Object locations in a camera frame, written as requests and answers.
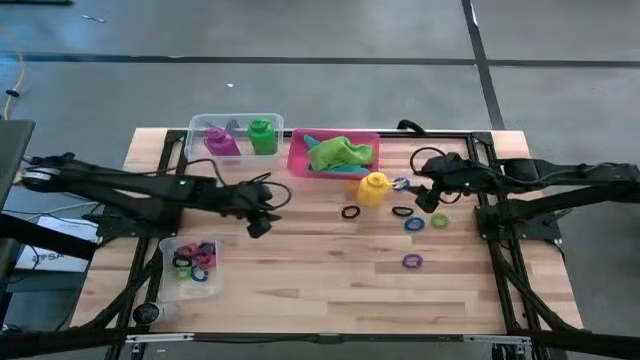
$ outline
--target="black hair tie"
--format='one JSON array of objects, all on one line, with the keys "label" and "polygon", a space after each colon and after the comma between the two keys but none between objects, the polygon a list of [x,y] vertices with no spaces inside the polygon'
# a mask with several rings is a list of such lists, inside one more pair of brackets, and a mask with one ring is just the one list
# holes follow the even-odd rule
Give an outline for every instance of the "black hair tie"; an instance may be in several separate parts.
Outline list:
[{"label": "black hair tie", "polygon": [[183,266],[191,266],[193,261],[189,259],[188,256],[184,255],[176,255],[173,257],[173,267],[183,267]]},{"label": "black hair tie", "polygon": [[391,209],[391,212],[393,213],[393,215],[400,217],[409,217],[413,215],[413,209],[406,206],[394,206]]},{"label": "black hair tie", "polygon": [[[355,210],[351,215],[347,214],[350,210]],[[360,215],[360,208],[355,205],[345,206],[342,208],[342,217],[345,219],[354,219]]]}]

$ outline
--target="yellow toy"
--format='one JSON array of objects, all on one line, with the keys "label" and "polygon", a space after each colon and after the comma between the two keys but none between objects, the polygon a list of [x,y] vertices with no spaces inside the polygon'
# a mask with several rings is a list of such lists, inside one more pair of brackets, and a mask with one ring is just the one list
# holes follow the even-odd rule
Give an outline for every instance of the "yellow toy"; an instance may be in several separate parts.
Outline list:
[{"label": "yellow toy", "polygon": [[356,198],[362,205],[379,205],[392,187],[393,183],[383,173],[371,173],[360,180]]}]

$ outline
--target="green cloth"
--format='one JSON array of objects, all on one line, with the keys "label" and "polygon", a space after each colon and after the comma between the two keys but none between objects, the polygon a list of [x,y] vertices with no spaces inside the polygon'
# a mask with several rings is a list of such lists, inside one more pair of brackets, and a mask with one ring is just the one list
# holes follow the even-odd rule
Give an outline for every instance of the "green cloth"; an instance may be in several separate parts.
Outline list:
[{"label": "green cloth", "polygon": [[323,141],[307,152],[311,168],[322,171],[343,164],[368,165],[373,162],[373,146],[353,145],[344,136]]}]

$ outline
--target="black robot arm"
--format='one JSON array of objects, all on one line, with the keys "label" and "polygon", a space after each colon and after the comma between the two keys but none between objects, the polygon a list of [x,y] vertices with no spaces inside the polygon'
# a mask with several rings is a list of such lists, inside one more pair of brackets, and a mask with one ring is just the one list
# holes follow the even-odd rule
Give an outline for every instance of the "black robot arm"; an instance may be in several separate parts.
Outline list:
[{"label": "black robot arm", "polygon": [[417,195],[416,204],[429,213],[437,208],[442,193],[523,194],[553,185],[586,187],[530,201],[506,200],[499,204],[500,221],[526,220],[602,201],[640,202],[640,171],[632,164],[555,165],[539,159],[505,159],[491,168],[448,153],[430,158],[414,172],[433,180],[431,189],[409,188]]},{"label": "black robot arm", "polygon": [[273,198],[264,182],[268,175],[229,185],[222,181],[215,162],[196,162],[211,162],[217,179],[158,174],[158,171],[130,173],[78,161],[74,154],[67,153],[29,159],[31,166],[25,169],[21,183],[33,191],[80,195],[113,206],[127,218],[151,226],[170,221],[170,208],[175,206],[246,218],[247,229],[254,238],[268,232],[271,222],[280,219],[270,213],[279,206],[268,203]]}]

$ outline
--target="green toy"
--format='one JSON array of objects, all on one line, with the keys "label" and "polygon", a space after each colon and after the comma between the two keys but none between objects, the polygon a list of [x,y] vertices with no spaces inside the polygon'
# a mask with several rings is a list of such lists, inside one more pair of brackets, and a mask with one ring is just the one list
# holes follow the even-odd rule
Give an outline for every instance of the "green toy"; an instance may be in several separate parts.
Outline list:
[{"label": "green toy", "polygon": [[176,277],[180,280],[191,278],[191,266],[179,266],[175,268]]},{"label": "green toy", "polygon": [[267,119],[251,120],[247,133],[256,155],[273,155],[278,151],[278,139],[271,121]]},{"label": "green toy", "polygon": [[325,140],[311,148],[307,154],[313,171],[332,169],[344,164],[368,165],[373,162],[371,145],[353,145],[345,136]]},{"label": "green toy", "polygon": [[449,226],[451,218],[443,213],[435,213],[431,215],[431,227],[436,229],[444,229]]}]

